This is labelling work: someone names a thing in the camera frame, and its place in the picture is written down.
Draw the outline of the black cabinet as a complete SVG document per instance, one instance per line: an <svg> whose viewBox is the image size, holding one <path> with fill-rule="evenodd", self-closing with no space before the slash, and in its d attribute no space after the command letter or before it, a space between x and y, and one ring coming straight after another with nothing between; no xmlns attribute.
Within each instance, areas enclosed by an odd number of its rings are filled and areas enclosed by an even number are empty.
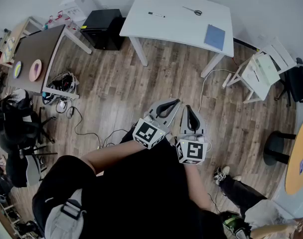
<svg viewBox="0 0 303 239"><path fill-rule="evenodd" d="M95 49L120 50L125 39L120 36L125 20L119 9L94 10L80 32Z"/></svg>

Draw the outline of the person's black clothing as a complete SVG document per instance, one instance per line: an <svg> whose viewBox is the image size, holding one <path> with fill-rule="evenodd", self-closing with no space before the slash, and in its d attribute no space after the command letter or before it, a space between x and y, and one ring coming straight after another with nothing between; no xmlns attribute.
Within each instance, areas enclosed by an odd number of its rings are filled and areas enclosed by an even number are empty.
<svg viewBox="0 0 303 239"><path fill-rule="evenodd" d="M32 199L44 237L52 208L82 189L79 239L227 239L220 217L190 199L184 164L166 139L98 175L80 158L59 157Z"/></svg>

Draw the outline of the orange round table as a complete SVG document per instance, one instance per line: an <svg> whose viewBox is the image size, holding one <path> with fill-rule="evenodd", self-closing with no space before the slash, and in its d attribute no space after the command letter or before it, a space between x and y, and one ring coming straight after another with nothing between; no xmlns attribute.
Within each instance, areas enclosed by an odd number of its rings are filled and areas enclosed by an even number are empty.
<svg viewBox="0 0 303 239"><path fill-rule="evenodd" d="M296 135L294 147L289 158L285 179L285 191L296 194L303 187L303 123Z"/></svg>

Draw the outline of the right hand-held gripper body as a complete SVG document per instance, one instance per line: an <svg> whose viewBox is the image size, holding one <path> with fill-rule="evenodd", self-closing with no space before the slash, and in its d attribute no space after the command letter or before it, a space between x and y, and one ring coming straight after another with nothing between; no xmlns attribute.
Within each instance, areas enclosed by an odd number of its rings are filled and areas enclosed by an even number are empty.
<svg viewBox="0 0 303 239"><path fill-rule="evenodd" d="M189 130L186 127L185 118L186 106L183 109L180 134L177 136L175 145L178 161L182 164L198 165L205 160L208 149L208 142L205 139L205 122L199 113L201 123L199 130Z"/></svg>

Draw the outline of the white water dispenser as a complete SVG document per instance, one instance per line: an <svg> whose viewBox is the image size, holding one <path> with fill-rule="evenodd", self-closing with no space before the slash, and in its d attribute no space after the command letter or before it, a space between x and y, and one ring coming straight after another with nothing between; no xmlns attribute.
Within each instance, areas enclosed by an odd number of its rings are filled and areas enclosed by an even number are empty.
<svg viewBox="0 0 303 239"><path fill-rule="evenodd" d="M59 8L74 22L86 20L92 11L97 10L93 0L62 0Z"/></svg>

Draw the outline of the pale green box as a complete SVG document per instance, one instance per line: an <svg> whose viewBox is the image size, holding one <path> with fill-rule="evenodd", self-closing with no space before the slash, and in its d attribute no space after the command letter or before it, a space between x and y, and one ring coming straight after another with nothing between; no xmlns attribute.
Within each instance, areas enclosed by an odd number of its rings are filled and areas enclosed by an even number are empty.
<svg viewBox="0 0 303 239"><path fill-rule="evenodd" d="M255 65L254 72L259 82L272 85L280 79L270 55L261 53L253 56L252 59Z"/></svg>

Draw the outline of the grey bag with black buckle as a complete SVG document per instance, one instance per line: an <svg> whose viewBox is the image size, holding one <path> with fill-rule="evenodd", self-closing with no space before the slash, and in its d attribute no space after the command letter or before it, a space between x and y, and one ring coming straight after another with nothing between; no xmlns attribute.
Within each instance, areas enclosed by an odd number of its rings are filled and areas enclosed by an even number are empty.
<svg viewBox="0 0 303 239"><path fill-rule="evenodd" d="M82 189L67 201L52 208L45 224L45 239L79 239L86 211L82 207Z"/></svg>

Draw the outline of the person's right forearm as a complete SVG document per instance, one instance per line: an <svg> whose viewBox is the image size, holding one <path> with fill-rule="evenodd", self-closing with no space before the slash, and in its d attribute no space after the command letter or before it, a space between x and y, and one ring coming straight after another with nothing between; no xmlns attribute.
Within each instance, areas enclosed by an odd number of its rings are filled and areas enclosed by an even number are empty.
<svg viewBox="0 0 303 239"><path fill-rule="evenodd" d="M184 165L190 199L202 210L211 210L211 202L195 165Z"/></svg>

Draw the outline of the light wooden table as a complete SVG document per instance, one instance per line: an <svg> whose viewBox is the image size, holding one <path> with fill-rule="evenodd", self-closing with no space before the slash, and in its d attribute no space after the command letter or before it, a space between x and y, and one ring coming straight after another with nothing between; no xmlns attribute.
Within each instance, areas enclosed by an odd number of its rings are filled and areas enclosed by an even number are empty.
<svg viewBox="0 0 303 239"><path fill-rule="evenodd" d="M27 17L16 25L1 42L0 51L2 54L0 57L0 65L11 68L12 64L14 63L14 56L16 49L18 48L19 41L22 38L28 37L32 33L36 33L41 30L41 23L39 23L33 17Z"/></svg>

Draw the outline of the clear empty water jugs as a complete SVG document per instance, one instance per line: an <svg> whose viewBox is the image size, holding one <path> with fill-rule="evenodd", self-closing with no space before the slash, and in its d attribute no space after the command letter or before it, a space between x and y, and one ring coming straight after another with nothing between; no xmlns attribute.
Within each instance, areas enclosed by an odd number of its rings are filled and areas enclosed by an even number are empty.
<svg viewBox="0 0 303 239"><path fill-rule="evenodd" d="M67 14L64 14L62 10L55 16L51 15L48 21L43 25L42 30L47 30L60 25L65 25L72 33L79 31L79 26Z"/></svg>

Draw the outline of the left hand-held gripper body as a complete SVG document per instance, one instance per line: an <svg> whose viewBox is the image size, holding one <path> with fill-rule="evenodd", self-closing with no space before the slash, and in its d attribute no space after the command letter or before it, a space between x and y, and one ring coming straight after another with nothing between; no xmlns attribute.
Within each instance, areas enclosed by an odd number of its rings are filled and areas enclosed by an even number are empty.
<svg viewBox="0 0 303 239"><path fill-rule="evenodd" d="M143 145L147 149L151 149L156 146L170 132L170 124L172 123L180 107L176 107L174 112L168 117L160 118L159 114L156 114L156 108L161 101L165 100L154 102L150 106L150 108L144 114L144 117L139 119L137 122L133 132L134 141Z"/></svg>

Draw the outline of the black green bag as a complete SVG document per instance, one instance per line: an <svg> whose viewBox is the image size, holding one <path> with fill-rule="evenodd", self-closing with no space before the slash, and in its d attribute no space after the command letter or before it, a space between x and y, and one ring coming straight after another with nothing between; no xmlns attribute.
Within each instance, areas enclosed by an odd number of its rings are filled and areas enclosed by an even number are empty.
<svg viewBox="0 0 303 239"><path fill-rule="evenodd" d="M219 214L223 225L237 238L237 239L251 239L251 227L244 221L239 213L233 211L223 211Z"/></svg>

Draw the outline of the person's left forearm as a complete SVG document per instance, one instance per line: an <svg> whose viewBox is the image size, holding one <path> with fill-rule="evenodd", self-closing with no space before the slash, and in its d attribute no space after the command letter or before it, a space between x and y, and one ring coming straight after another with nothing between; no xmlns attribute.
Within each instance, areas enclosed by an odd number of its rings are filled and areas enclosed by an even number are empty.
<svg viewBox="0 0 303 239"><path fill-rule="evenodd" d="M80 159L86 163L95 175L112 167L127 156L145 150L146 148L134 140L105 148L100 148L83 155Z"/></svg>

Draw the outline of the white foam packaging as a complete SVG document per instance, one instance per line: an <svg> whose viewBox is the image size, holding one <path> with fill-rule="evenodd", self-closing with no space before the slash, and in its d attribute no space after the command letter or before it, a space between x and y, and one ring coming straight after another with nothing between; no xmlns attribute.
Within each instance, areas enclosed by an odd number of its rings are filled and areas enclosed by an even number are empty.
<svg viewBox="0 0 303 239"><path fill-rule="evenodd" d="M262 70L258 67L255 60L252 58L246 65L242 75L242 79L252 89L256 96L264 101L270 89Z"/></svg>

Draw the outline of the pink plate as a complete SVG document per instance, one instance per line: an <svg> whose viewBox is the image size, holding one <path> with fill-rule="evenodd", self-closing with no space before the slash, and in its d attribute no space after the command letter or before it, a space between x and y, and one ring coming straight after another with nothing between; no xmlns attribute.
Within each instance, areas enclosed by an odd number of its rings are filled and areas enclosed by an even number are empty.
<svg viewBox="0 0 303 239"><path fill-rule="evenodd" d="M37 59L31 65L29 71L29 80L31 82L35 82L39 78L41 71L42 71L42 62L40 59Z"/></svg>

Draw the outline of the white rectangular table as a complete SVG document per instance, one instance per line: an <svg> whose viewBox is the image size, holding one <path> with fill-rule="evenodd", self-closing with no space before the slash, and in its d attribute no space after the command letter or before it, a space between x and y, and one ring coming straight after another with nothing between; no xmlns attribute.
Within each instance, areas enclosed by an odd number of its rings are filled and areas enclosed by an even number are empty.
<svg viewBox="0 0 303 239"><path fill-rule="evenodd" d="M202 11L197 16L183 7ZM150 15L154 12L165 15L161 18ZM225 31L223 50L204 44L207 27L211 24ZM144 66L148 60L144 54L140 38L165 40L202 48L215 53L201 72L208 75L225 56L234 56L234 40L230 9L208 0L135 0L120 36L128 37Z"/></svg>

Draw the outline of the blue yellow plate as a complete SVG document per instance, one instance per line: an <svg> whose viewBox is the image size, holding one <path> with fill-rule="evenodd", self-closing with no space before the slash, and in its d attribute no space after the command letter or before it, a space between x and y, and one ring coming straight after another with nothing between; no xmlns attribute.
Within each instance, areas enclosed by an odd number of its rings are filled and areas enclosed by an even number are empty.
<svg viewBox="0 0 303 239"><path fill-rule="evenodd" d="M15 68L13 70L13 78L16 79L19 77L20 72L21 72L21 68L22 68L22 62L18 61L15 65Z"/></svg>

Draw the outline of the black office chair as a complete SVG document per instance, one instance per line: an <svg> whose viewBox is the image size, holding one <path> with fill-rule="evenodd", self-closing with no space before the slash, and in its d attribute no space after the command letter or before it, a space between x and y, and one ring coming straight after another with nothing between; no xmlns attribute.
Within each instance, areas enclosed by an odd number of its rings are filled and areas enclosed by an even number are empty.
<svg viewBox="0 0 303 239"><path fill-rule="evenodd" d="M297 65L283 73L280 76L280 83L283 90L278 97L274 97L278 101L284 94L288 96L287 107L291 106L291 98L294 102L303 103L303 60L296 59Z"/></svg>
<svg viewBox="0 0 303 239"><path fill-rule="evenodd" d="M55 140L44 130L44 126L56 117L52 116L42 120L40 106L36 112L33 101L28 92L17 89L0 100L0 147L8 155L19 154L23 149L35 147L37 143L43 144L42 137L51 143Z"/></svg>

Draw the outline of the blue notebook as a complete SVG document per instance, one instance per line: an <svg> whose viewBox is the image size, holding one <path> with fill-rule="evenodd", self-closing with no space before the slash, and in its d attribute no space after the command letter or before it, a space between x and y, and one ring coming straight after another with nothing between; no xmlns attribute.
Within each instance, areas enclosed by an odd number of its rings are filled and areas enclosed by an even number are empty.
<svg viewBox="0 0 303 239"><path fill-rule="evenodd" d="M208 25L206 35L204 38L204 44L212 46L218 50L223 50L225 39L225 31L213 26L211 24Z"/></svg>

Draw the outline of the white wooden chair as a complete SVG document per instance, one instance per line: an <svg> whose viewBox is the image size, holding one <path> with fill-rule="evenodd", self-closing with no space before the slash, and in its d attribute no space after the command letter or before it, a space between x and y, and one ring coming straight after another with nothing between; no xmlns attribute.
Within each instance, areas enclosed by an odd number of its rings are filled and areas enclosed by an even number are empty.
<svg viewBox="0 0 303 239"><path fill-rule="evenodd" d="M243 103L245 104L261 101L241 77L250 59L252 59L253 56L259 55L261 53L270 55L279 74L279 77L280 74L297 65L296 60L291 57L289 52L284 48L280 41L277 38L274 38L264 48L262 48L257 53L252 55L249 59L240 64L235 74L233 76L229 75L225 81L227 87L230 87L231 85L237 82L241 82L249 90L247 97L243 101Z"/></svg>

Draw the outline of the black-handled scissors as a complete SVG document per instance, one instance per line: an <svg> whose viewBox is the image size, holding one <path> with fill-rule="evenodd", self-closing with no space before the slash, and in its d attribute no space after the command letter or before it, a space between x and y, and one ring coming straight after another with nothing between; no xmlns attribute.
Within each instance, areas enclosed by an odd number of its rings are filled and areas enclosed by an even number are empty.
<svg viewBox="0 0 303 239"><path fill-rule="evenodd" d="M193 13L195 13L197 16L201 16L202 15L202 11L200 11L200 10L194 10L194 9L191 9L191 8L188 8L188 7L183 7L183 8L185 8L185 9L187 9L187 10L189 10L189 11L192 11Z"/></svg>

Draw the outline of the brown table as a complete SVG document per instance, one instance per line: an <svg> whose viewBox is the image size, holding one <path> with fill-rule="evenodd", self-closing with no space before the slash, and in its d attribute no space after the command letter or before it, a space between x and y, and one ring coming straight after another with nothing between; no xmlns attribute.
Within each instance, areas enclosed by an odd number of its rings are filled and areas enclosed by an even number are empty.
<svg viewBox="0 0 303 239"><path fill-rule="evenodd" d="M7 84L11 87L21 88L38 94L46 92L78 99L79 95L75 92L68 93L47 86L55 55L64 36L73 41L87 54L92 53L92 50L78 37L72 34L64 25L40 31L22 39L14 58L14 64L19 61L22 64L20 74L17 78L14 78L13 73L15 67L13 66L10 68ZM32 82L29 79L29 72L37 59L41 61L41 73L37 80Z"/></svg>

